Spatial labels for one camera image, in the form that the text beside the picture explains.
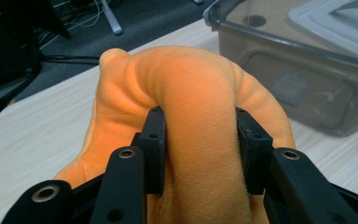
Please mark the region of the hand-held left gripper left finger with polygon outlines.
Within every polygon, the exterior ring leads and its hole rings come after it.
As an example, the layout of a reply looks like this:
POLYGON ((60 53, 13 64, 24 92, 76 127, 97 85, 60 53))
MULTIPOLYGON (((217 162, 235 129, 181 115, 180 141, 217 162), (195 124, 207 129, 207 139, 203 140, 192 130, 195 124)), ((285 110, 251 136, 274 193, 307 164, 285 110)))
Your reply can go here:
POLYGON ((159 106, 149 110, 144 127, 134 135, 132 143, 145 156, 145 192, 161 195, 165 176, 166 120, 159 106))

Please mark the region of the clear grey storage box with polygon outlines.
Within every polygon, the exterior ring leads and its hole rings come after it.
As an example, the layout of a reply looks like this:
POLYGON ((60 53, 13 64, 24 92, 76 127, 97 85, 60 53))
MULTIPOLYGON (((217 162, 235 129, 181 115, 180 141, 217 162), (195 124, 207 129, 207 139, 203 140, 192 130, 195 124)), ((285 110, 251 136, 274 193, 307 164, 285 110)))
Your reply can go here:
POLYGON ((285 113, 321 132, 358 131, 358 56, 298 30, 288 12, 311 0, 215 0, 203 13, 219 52, 253 75, 285 113), (261 15, 262 27, 243 19, 261 15))

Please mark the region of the dark cabinet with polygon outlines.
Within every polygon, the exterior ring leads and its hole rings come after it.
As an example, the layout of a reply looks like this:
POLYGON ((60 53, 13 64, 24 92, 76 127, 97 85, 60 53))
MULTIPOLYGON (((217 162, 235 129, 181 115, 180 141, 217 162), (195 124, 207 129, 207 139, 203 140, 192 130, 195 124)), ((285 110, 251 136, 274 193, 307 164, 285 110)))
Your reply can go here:
POLYGON ((12 30, 41 29, 71 37, 50 0, 0 0, 0 22, 12 30))

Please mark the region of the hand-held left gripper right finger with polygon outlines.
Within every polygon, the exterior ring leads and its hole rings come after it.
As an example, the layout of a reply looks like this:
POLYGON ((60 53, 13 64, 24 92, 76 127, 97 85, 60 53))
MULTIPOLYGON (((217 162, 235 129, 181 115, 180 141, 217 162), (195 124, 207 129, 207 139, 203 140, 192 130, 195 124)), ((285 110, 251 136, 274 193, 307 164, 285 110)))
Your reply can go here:
POLYGON ((250 195, 262 195, 268 182, 268 167, 272 137, 244 109, 236 108, 242 170, 250 195))

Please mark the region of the white lidded plastic container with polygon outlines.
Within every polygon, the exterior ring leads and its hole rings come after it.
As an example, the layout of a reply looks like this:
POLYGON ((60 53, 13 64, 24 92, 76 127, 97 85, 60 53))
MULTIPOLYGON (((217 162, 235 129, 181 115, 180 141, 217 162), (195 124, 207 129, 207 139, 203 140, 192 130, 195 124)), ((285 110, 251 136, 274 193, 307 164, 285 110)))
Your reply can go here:
POLYGON ((358 56, 358 0, 311 0, 288 12, 291 23, 358 56))

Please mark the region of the orange plush toy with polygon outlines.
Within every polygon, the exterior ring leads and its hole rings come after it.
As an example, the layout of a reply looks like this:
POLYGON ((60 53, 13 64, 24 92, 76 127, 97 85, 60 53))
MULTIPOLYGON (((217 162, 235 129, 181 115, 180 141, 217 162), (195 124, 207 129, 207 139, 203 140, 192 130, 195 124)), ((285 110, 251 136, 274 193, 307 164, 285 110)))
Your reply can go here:
POLYGON ((164 192, 148 196, 148 223, 269 224, 262 197, 245 187, 236 110, 250 113, 275 147, 296 145, 290 123, 254 77, 203 49, 106 51, 83 149, 57 177, 77 187, 100 175, 155 106, 165 115, 167 151, 164 192))

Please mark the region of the black table grommet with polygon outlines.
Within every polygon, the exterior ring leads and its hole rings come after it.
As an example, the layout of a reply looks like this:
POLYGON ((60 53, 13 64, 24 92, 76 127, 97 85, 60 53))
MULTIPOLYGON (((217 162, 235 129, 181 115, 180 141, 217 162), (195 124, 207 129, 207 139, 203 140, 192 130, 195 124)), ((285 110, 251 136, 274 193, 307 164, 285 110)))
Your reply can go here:
POLYGON ((246 16, 243 19, 243 22, 248 26, 248 27, 262 27, 263 25, 265 25, 267 23, 267 20, 264 16, 261 15, 250 15, 250 16, 246 16))

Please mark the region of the white metal desk frame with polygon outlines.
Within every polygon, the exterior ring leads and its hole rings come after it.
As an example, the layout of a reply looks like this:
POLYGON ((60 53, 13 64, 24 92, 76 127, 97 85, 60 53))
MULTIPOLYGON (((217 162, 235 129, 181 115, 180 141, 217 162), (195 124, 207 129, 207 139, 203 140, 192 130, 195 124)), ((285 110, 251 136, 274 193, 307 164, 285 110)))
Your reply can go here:
POLYGON ((101 0, 101 3, 103 5, 103 14, 106 17, 113 34, 121 35, 123 33, 123 30, 122 30, 120 24, 118 23, 117 18, 114 15, 111 7, 107 3, 107 0, 101 0))

